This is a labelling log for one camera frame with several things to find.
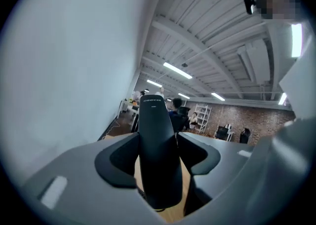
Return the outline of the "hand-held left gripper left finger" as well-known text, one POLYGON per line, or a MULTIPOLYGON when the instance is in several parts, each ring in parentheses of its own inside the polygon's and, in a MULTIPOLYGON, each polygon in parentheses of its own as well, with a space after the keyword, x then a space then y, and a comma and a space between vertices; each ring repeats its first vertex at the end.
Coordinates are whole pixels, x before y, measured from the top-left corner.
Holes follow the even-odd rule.
POLYGON ((116 188, 137 188, 134 173, 138 145, 139 134, 133 133, 101 150, 94 160, 98 175, 116 188))

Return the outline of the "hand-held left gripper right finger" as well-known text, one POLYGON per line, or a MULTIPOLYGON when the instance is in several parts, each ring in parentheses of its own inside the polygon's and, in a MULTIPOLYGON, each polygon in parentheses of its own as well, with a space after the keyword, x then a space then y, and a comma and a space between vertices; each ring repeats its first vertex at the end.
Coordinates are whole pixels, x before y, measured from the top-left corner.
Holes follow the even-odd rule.
POLYGON ((220 162, 219 151, 198 139, 179 132, 177 134, 178 151, 181 160, 190 175, 207 175, 220 162))

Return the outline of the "white ceiling air conditioner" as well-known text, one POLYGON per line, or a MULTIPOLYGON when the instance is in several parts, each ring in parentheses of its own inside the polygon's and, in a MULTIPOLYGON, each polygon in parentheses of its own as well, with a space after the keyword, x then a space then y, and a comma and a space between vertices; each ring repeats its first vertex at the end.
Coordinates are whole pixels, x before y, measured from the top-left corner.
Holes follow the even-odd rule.
POLYGON ((240 47, 237 55, 241 58, 252 83, 262 85, 270 80, 268 51, 262 39, 254 40, 240 47))

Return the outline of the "white metal shelf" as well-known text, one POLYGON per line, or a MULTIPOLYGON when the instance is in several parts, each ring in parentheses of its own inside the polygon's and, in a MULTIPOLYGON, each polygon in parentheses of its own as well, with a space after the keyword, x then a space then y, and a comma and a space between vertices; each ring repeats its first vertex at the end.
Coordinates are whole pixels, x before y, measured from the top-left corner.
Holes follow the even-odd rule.
POLYGON ((210 119, 212 107, 208 105, 196 104, 195 112, 197 113, 196 130, 200 134, 204 134, 210 119))

